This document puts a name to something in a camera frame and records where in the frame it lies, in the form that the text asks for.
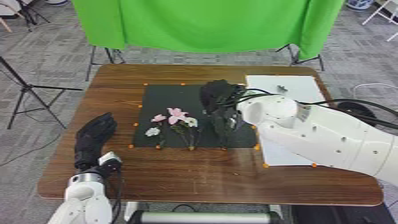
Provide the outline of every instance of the green backdrop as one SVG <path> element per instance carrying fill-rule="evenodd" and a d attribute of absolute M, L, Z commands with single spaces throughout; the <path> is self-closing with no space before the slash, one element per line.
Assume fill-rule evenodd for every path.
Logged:
<path fill-rule="evenodd" d="M 72 0 L 88 43 L 222 53 L 300 47 L 316 57 L 343 0 Z"/>

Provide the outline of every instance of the flower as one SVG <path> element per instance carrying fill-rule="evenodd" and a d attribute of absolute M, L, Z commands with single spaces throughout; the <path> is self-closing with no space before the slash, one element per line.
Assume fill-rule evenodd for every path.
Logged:
<path fill-rule="evenodd" d="M 179 108 L 167 108 L 168 113 L 170 113 L 170 117 L 168 117 L 168 123 L 170 125 L 174 125 L 177 123 L 177 121 L 184 121 L 184 114 L 186 112 L 181 111 Z"/>
<path fill-rule="evenodd" d="M 147 131 L 145 131 L 145 136 L 151 137 L 151 136 L 156 136 L 160 134 L 160 129 L 158 128 L 149 128 Z"/>
<path fill-rule="evenodd" d="M 154 116 L 151 122 L 160 122 L 160 121 L 165 120 L 165 118 L 167 118 L 167 117 L 165 117 L 161 114 L 158 114 L 158 115 Z"/>
<path fill-rule="evenodd" d="M 188 124 L 190 127 L 197 127 L 197 119 L 193 117 L 186 117 L 184 123 Z"/>

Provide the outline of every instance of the light stand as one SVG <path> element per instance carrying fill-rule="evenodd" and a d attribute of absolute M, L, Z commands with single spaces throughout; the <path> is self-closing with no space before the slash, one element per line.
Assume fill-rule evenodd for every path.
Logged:
<path fill-rule="evenodd" d="M 10 120 L 8 120 L 8 126 L 7 126 L 7 129 L 10 129 L 10 127 L 12 127 L 12 123 L 14 123 L 16 115 L 21 114 L 21 113 L 32 112 L 32 111 L 39 111 L 39 110 L 46 110 L 46 111 L 48 111 L 48 113 L 49 113 L 49 115 L 53 116 L 53 118 L 55 118 L 55 120 L 56 120 L 56 122 L 58 122 L 62 128 L 65 128 L 65 125 L 62 124 L 62 122 L 60 122 L 60 120 L 58 120 L 58 118 L 56 118 L 56 115 L 55 115 L 53 112 L 51 112 L 49 107 L 51 107 L 51 105 L 53 105 L 53 103 L 55 103 L 55 101 L 56 101 L 56 99 L 58 99 L 62 93 L 65 92 L 65 90 L 81 91 L 81 89 L 64 88 L 64 87 L 55 87 L 55 86 L 37 86 L 37 85 L 28 84 L 28 83 L 24 82 L 21 76 L 17 75 L 17 73 L 16 73 L 16 71 L 14 71 L 14 69 L 12 69 L 12 67 L 10 67 L 10 65 L 8 65 L 8 63 L 7 63 L 7 61 L 3 60 L 3 57 L 1 57 L 1 56 L 0 56 L 0 64 L 1 64 L 3 67 L 7 68 L 8 73 L 12 74 L 14 78 L 16 78 L 16 81 L 17 81 L 17 83 L 19 83 L 19 86 L 21 86 L 21 90 L 19 90 L 21 93 L 19 93 L 19 98 L 17 98 L 17 102 L 16 102 L 16 107 L 14 107 L 14 111 L 12 111 L 12 116 L 10 116 Z M 37 93 L 33 92 L 33 88 L 39 88 L 39 89 L 56 89 L 56 90 L 60 90 L 56 96 L 55 96 L 55 98 L 53 98 L 53 100 L 49 101 L 48 104 L 44 103 L 44 101 L 42 101 L 42 99 L 40 99 Z M 19 111 L 21 100 L 23 100 L 23 96 L 24 96 L 26 93 L 32 95 L 32 97 L 33 97 L 35 100 L 39 101 L 39 104 L 40 104 L 42 107 L 40 107 L 40 108 L 35 108 L 35 109 L 30 109 L 30 110 L 24 110 L 24 111 Z"/>
<path fill-rule="evenodd" d="M 120 55 L 120 50 L 112 50 L 112 53 L 110 53 L 110 49 L 104 48 L 104 52 L 106 52 L 110 64 L 115 64 L 115 56 L 120 59 L 120 63 L 119 64 L 124 64 L 126 61 L 124 61 L 124 58 L 122 58 L 122 55 Z M 88 62 L 88 69 L 87 69 L 87 74 L 85 74 L 85 82 L 90 79 L 90 68 L 92 68 L 92 65 L 103 65 L 103 64 L 94 62 L 94 57 L 96 57 L 96 46 L 92 46 L 92 49 L 90 49 L 90 62 Z"/>
<path fill-rule="evenodd" d="M 28 6 L 28 4 L 21 1 L 21 0 L 16 0 L 17 4 L 19 4 L 19 7 L 21 7 L 21 14 L 23 14 L 23 17 L 24 17 L 24 22 L 26 22 L 26 27 L 28 27 L 28 32 L 32 32 L 30 30 L 30 24 L 32 25 L 37 25 L 37 17 L 42 18 L 42 20 L 49 23 L 46 17 L 39 14 L 39 12 L 33 10 L 33 8 Z"/>
<path fill-rule="evenodd" d="M 300 64 L 303 64 L 307 61 L 312 61 L 312 60 L 318 59 L 318 61 L 319 61 L 319 69 L 321 69 L 321 71 L 325 71 L 325 65 L 323 65 L 323 60 L 321 60 L 321 56 L 319 56 L 319 54 L 318 54 L 318 56 L 316 56 L 314 58 L 311 58 L 311 59 L 300 61 L 300 60 L 298 60 L 298 53 L 296 53 L 296 55 L 293 55 L 293 50 L 291 50 L 289 44 L 286 44 L 286 45 L 282 46 L 282 48 L 277 49 L 275 52 L 280 52 L 280 50 L 282 50 L 284 48 L 287 48 L 287 50 L 289 50 L 289 58 L 291 58 L 291 64 L 289 64 L 289 66 L 291 66 L 291 65 L 300 65 Z"/>

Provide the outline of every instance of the pink flower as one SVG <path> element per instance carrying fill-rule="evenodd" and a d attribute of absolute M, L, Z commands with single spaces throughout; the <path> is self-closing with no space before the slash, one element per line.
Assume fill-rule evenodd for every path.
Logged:
<path fill-rule="evenodd" d="M 167 117 L 165 117 L 161 114 L 158 114 L 158 115 L 154 116 L 151 122 L 160 122 L 160 121 L 165 120 L 165 118 L 167 118 Z"/>
<path fill-rule="evenodd" d="M 170 125 L 174 125 L 177 123 L 177 121 L 184 121 L 184 114 L 186 112 L 181 111 L 179 108 L 167 108 L 168 113 L 170 113 L 170 117 L 168 117 L 168 123 Z"/>

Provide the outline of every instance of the wooden table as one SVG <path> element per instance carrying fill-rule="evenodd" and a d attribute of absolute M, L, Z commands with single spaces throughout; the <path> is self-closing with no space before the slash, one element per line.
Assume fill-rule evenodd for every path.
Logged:
<path fill-rule="evenodd" d="M 263 203 L 373 206 L 382 191 L 373 177 L 325 167 L 263 168 L 254 149 L 129 149 L 144 83 L 204 84 L 225 79 L 245 83 L 247 74 L 312 75 L 330 98 L 318 74 L 303 67 L 104 65 L 85 93 L 56 152 L 39 181 L 39 195 L 62 198 L 74 174 L 74 133 L 87 121 L 113 113 L 117 133 L 103 152 L 122 159 L 124 199 L 156 202 Z"/>

